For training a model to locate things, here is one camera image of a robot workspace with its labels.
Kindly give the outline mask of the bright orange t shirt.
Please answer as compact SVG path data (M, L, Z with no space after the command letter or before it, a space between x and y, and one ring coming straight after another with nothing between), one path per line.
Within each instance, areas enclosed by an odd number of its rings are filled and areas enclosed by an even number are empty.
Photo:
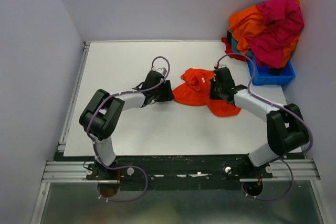
M181 75L181 79L184 82L172 91L174 101L189 106L207 106L218 117L238 115L241 108L223 100L210 98L212 78L214 78L214 73L211 70L187 69Z

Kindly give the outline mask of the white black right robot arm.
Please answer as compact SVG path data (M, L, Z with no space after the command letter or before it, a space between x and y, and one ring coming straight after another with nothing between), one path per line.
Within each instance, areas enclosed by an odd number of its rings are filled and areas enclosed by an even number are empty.
M241 165L246 177L255 177L261 166L309 143L309 132L297 105L272 103L253 94L247 86L236 85L227 67L216 67L213 73L211 99L244 109L266 123L267 142L250 152Z

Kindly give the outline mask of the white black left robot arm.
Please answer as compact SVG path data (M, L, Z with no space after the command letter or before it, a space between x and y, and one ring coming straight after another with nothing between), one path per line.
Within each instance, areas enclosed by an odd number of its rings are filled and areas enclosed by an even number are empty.
M79 118L79 124L91 138L95 160L100 164L98 173L104 179L116 175L113 164L116 154L111 135L115 131L120 115L129 109L146 107L156 102L169 102L174 99L171 83L167 80L166 68L152 68L146 79L131 91L109 94L97 90Z

